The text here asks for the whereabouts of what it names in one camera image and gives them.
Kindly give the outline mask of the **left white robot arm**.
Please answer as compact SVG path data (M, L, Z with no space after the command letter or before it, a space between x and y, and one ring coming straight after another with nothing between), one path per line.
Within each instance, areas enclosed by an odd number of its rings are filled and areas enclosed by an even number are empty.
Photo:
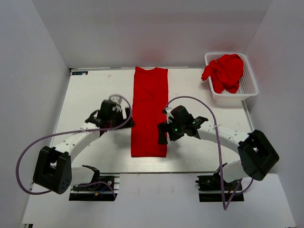
M54 147L43 147L38 155L33 182L57 194L70 186L94 190L100 185L100 171L90 165L72 167L75 158L105 132L134 127L132 110L121 108L120 100L104 100L90 114L79 131Z

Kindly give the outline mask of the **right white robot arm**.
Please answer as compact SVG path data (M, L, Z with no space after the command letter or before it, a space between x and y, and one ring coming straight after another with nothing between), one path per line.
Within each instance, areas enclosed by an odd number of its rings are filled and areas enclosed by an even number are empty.
M225 164L223 171L215 176L214 182L219 189L224 190L233 181L247 177L262 181L279 161L278 153L262 131L243 133L216 126L206 117L194 118L182 105L163 113L167 120L158 124L160 145L188 135L199 140L220 143L239 155L239 160Z

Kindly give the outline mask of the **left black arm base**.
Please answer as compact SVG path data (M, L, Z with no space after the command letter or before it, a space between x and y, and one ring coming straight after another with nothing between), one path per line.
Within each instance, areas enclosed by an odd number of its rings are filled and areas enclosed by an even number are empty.
M69 201L115 201L119 178L118 174L102 174L89 165L73 168Z

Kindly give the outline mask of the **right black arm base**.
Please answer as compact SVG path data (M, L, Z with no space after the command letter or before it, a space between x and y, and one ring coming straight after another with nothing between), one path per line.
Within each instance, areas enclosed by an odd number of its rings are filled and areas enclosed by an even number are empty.
M215 174L198 175L195 182L198 186L200 202L222 202L219 169ZM231 183L224 181L225 202L228 202L238 184L239 180Z

